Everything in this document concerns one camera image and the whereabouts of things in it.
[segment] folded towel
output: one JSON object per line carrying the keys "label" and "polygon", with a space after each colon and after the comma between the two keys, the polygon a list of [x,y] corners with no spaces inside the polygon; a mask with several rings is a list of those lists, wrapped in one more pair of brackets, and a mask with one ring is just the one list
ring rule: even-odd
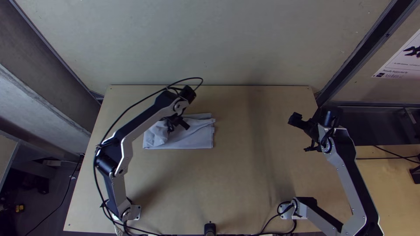
{"label": "folded towel", "polygon": [[185,130],[178,125],[168,134],[166,121],[158,121],[143,136],[144,149],[203,149],[213,147],[213,123],[211,113],[183,115],[190,126]]}

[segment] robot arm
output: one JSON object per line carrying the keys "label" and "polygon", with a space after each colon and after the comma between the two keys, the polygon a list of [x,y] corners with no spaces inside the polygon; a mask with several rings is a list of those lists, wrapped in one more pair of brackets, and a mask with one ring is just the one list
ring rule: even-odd
{"label": "robot arm", "polygon": [[353,215],[344,224],[317,206],[314,198],[295,197],[289,204],[279,206],[282,219],[308,219],[327,236],[383,235],[379,216],[362,175],[356,165],[356,150],[349,133],[338,127],[341,110],[319,108],[314,117],[302,121],[302,115],[294,113],[289,124],[301,128],[312,138],[305,151],[322,152],[336,168]]}
{"label": "robot arm", "polygon": [[155,103],[103,141],[97,149],[95,167],[105,180],[109,201],[107,207],[122,222],[138,220],[141,206],[133,205],[126,196],[124,175],[133,157],[133,141],[161,119],[171,125],[189,125],[182,120],[182,113],[196,97],[194,90],[185,86],[179,94],[163,91]]}

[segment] power cord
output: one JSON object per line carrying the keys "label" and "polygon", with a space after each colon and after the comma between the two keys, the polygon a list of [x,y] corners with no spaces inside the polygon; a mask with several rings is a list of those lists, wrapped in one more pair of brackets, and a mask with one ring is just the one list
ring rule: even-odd
{"label": "power cord", "polygon": [[101,200],[102,200],[102,204],[101,204],[101,208],[102,208],[102,210],[104,211],[104,214],[105,214],[105,216],[112,222],[112,224],[113,225],[121,225],[121,226],[123,226],[124,227],[124,231],[127,231],[126,229],[127,228],[129,228],[129,229],[133,229],[133,230],[137,230],[137,231],[140,231],[140,232],[144,232],[144,233],[148,233],[148,234],[154,234],[154,235],[157,235],[157,236],[162,236],[161,234],[157,234],[157,233],[151,233],[151,232],[148,232],[148,231],[144,231],[144,230],[142,230],[142,229],[137,229],[137,228],[134,228],[134,227],[130,227],[130,226],[127,226],[126,224],[121,224],[121,223],[119,223],[119,222],[116,222],[116,221],[114,221],[114,219],[112,219],[112,215],[111,215],[111,212],[110,212],[110,210],[108,209],[108,207],[106,207],[106,201],[107,200],[105,200],[104,199],[104,196],[102,195],[102,192],[101,192],[101,189],[100,189],[100,187],[99,187],[99,184],[98,184],[98,177],[96,176],[96,169],[95,169],[95,163],[96,163],[96,153],[98,152],[98,150],[101,148],[101,144],[104,142],[104,140],[105,140],[105,138],[106,138],[106,136],[109,134],[109,132],[111,131],[111,129],[115,126],[115,124],[121,119],[121,117],[123,117],[124,116],[124,114],[125,113],[127,113],[131,108],[133,108],[133,107],[135,107],[135,106],[137,106],[138,104],[140,104],[140,103],[142,103],[143,101],[145,101],[145,100],[147,100],[147,99],[149,99],[150,97],[152,97],[152,96],[154,96],[154,95],[156,95],[156,94],[158,94],[158,93],[160,93],[160,92],[162,92],[162,91],[164,91],[164,90],[169,90],[169,89],[172,89],[172,90],[174,90],[177,94],[178,94],[178,92],[176,91],[177,90],[177,88],[175,88],[175,87],[172,87],[172,86],[174,86],[174,85],[176,85],[176,84],[178,84],[178,83],[180,83],[180,82],[183,82],[183,81],[187,81],[187,80],[201,80],[200,81],[200,83],[195,87],[195,89],[194,89],[194,91],[195,90],[197,90],[200,86],[201,86],[201,84],[203,83],[203,79],[202,78],[200,78],[200,77],[190,77],[190,78],[185,78],[185,79],[182,79],[182,80],[178,80],[178,81],[176,81],[176,82],[174,82],[174,83],[172,83],[172,84],[170,84],[170,85],[168,85],[168,86],[166,86],[165,88],[163,88],[163,89],[160,89],[159,91],[157,91],[157,92],[154,92],[154,93],[152,93],[151,95],[149,95],[149,96],[147,96],[147,97],[145,97],[145,98],[143,98],[142,100],[140,100],[140,101],[138,101],[138,102],[136,102],[136,103],[134,103],[133,105],[131,105],[131,106],[129,106],[115,121],[114,121],[114,123],[109,127],[109,129],[106,131],[106,133],[105,133],[105,135],[104,135],[104,137],[102,138],[102,140],[100,141],[100,143],[98,144],[98,147],[97,147],[97,149],[96,149],[96,151],[95,151],[95,156],[94,156],[94,158],[93,158],[93,176],[94,176],[94,180],[95,180],[95,184],[96,184],[96,188],[97,188],[97,190],[98,190],[98,193],[99,193],[99,196],[101,197]]}
{"label": "power cord", "polygon": [[277,206],[277,214],[276,215],[273,215],[268,221],[267,221],[267,223],[263,226],[263,228],[261,229],[261,231],[259,232],[259,233],[257,233],[257,234],[251,234],[251,235],[249,235],[249,236],[260,236],[260,235],[267,235],[267,234],[274,234],[274,235],[288,235],[288,234],[293,234],[293,232],[294,232],[294,230],[296,229],[296,227],[297,227],[297,225],[298,225],[298,223],[297,223],[297,221],[294,219],[293,220],[293,228],[289,231],[289,232],[285,232],[285,233],[283,233],[283,232],[264,232],[264,230],[266,229],[266,227],[268,226],[268,224],[274,219],[274,218],[276,218],[276,217],[278,217],[278,216],[280,216],[280,215],[282,215],[282,214],[284,214],[285,212],[287,212],[288,210],[290,210],[292,207],[293,207],[293,205],[289,205],[283,212],[279,212],[279,207],[280,207],[280,205],[282,205],[282,204],[286,204],[286,203],[288,203],[288,201],[284,201],[284,202],[282,202],[282,203],[280,203],[278,206]]}
{"label": "power cord", "polygon": [[78,160],[78,162],[76,164],[76,167],[73,170],[73,173],[70,176],[70,180],[69,180],[69,184],[67,186],[66,193],[64,194],[64,197],[63,197],[60,205],[54,211],[52,211],[49,215],[47,215],[44,219],[42,219],[34,228],[32,228],[31,230],[29,230],[29,232],[27,232],[25,234],[25,236],[29,235],[32,231],[34,231],[38,226],[40,226],[42,224],[42,222],[44,222],[48,217],[50,217],[52,214],[54,214],[54,212],[56,212],[58,210],[58,208],[60,208],[63,205],[64,200],[66,199],[67,193],[69,192],[69,189],[70,189],[71,178],[73,177],[74,173],[76,172],[77,167],[79,166],[79,163],[80,163],[80,161],[82,160],[83,157],[84,157],[84,153],[83,154],[79,153],[79,160]]}
{"label": "power cord", "polygon": [[413,163],[420,164],[420,162],[418,162],[418,161],[414,161],[414,160],[410,160],[410,159],[409,159],[409,158],[417,157],[418,155],[416,155],[416,156],[401,156],[401,155],[398,155],[398,154],[393,153],[393,152],[391,152],[391,151],[388,151],[388,150],[386,150],[386,149],[383,149],[383,148],[381,148],[381,147],[378,147],[378,146],[376,146],[376,145],[373,145],[373,146],[374,146],[375,148],[379,149],[379,150],[382,150],[382,151],[384,151],[384,152],[386,152],[386,153],[389,153],[389,154],[392,154],[392,155],[394,155],[394,156],[398,156],[398,157],[356,158],[356,160],[405,159],[405,160],[407,160],[407,161],[410,161],[410,162],[413,162]]}

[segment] poster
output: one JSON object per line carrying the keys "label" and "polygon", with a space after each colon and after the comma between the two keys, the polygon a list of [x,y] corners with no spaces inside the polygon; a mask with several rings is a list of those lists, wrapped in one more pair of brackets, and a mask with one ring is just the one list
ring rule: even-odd
{"label": "poster", "polygon": [[420,30],[395,53],[372,77],[420,79]]}

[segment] desk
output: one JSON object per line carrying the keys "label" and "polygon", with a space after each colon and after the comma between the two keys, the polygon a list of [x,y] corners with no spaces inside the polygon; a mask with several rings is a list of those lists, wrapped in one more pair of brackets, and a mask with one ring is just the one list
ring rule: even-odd
{"label": "desk", "polygon": [[[160,88],[108,88],[64,230],[114,232],[99,209],[100,199],[92,174],[95,145],[128,106]],[[135,107],[116,128],[152,103],[150,99]],[[126,175],[126,189],[127,196],[142,205],[142,216],[129,225],[165,234],[202,234],[203,225],[212,221],[220,234],[257,233],[276,213],[277,205],[294,196],[315,197],[324,210],[345,221],[351,212],[335,168],[322,154],[305,153],[303,148],[310,144],[310,138],[287,124],[294,111],[307,119],[316,108],[308,87],[200,87],[186,113],[213,114],[214,148],[144,150],[143,137],[137,139],[133,143],[135,156]],[[392,161],[406,164],[404,160]],[[372,175],[368,180],[374,183],[376,179],[369,168],[376,165],[373,161],[364,162],[365,172]],[[105,192],[102,177],[98,177]],[[380,186],[378,190],[372,187],[378,196],[372,195],[379,199],[384,197],[381,195],[384,185]],[[291,226],[290,221],[275,219],[267,230],[288,231]],[[296,232],[311,231],[318,229],[309,221],[298,222]]]}

